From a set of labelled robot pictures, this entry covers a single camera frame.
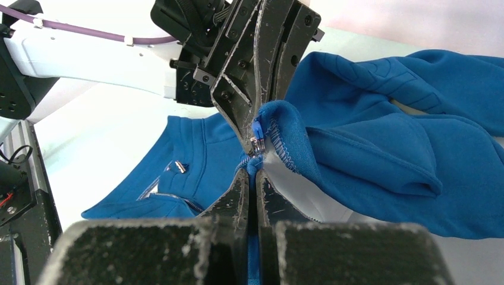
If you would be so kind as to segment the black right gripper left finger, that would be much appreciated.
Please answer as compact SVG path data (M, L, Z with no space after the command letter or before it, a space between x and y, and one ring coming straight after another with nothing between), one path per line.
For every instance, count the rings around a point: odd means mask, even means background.
M39 284L246 284L249 176L195 218L92 220L56 242Z

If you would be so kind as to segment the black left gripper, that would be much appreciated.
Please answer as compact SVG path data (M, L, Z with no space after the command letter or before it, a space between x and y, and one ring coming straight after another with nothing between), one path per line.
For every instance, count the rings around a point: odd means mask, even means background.
M150 16L182 48L170 61L175 100L215 105L244 151L254 150L259 107L285 97L308 44L324 36L300 1L156 1Z

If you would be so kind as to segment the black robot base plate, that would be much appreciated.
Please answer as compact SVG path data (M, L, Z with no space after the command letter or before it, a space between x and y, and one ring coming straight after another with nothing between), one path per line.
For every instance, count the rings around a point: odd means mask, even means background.
M1 156L1 284L36 284L61 233L37 150Z

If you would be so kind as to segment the blue zip-up jacket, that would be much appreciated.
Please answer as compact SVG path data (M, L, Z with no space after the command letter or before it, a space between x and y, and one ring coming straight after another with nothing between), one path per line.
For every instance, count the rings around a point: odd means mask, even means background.
M351 62L313 52L259 114L292 172L356 213L439 236L503 237L503 59L424 50ZM194 217L259 161L220 114L170 116L85 219Z

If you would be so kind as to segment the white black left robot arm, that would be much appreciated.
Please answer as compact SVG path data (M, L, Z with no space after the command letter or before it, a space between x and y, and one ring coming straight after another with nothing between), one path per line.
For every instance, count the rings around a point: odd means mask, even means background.
M215 107L246 153L261 151L260 107L285 97L310 42L324 32L308 1L156 1L165 37L52 21L38 1L1 7L1 138L60 78L130 87Z

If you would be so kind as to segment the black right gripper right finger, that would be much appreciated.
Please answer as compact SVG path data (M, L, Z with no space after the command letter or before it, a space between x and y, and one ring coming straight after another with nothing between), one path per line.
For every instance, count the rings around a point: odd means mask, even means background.
M411 223L320 223L256 174L263 284L453 284L430 233Z

